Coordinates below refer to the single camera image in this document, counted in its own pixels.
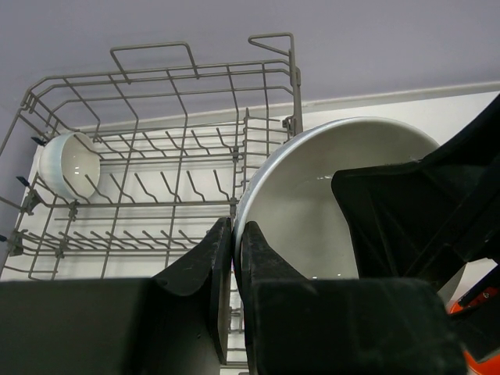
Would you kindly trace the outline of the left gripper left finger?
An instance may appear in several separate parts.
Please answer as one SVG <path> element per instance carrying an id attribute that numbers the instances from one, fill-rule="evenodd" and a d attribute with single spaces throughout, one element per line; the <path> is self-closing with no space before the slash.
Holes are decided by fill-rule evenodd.
<path id="1" fill-rule="evenodd" d="M 2 283 L 2 373 L 218 374 L 231 235 L 218 219 L 153 277 Z"/>

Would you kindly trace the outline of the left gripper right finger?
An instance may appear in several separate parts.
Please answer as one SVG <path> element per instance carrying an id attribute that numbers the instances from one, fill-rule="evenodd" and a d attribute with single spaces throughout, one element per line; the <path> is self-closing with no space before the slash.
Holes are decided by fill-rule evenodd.
<path id="1" fill-rule="evenodd" d="M 239 288 L 252 374 L 464 374 L 445 307 L 421 280 L 309 280 L 248 222 Z"/>

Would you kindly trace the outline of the white round bowl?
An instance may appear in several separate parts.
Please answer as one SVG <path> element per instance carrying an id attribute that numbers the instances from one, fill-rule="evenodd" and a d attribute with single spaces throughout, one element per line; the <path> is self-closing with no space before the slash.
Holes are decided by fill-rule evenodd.
<path id="1" fill-rule="evenodd" d="M 331 189 L 339 170 L 416 161 L 438 143 L 406 123 L 380 117 L 335 120 L 280 146 L 257 169 L 237 206 L 234 271 L 241 274 L 245 224 L 308 279 L 359 276 L 348 224 Z"/>
<path id="2" fill-rule="evenodd" d="M 54 137 L 43 147 L 37 172 L 60 197 L 90 198 L 101 175 L 100 157 L 87 135 L 68 132 Z"/>

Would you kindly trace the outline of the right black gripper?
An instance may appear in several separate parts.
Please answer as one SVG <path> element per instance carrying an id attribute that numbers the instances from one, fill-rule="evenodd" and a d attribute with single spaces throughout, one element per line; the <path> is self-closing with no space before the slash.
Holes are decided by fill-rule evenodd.
<path id="1" fill-rule="evenodd" d="M 337 171 L 359 276 L 442 288 L 466 263 L 499 257 L 499 103 L 414 162 Z M 499 265 L 458 301 L 452 326 L 476 363 L 499 355 Z"/>

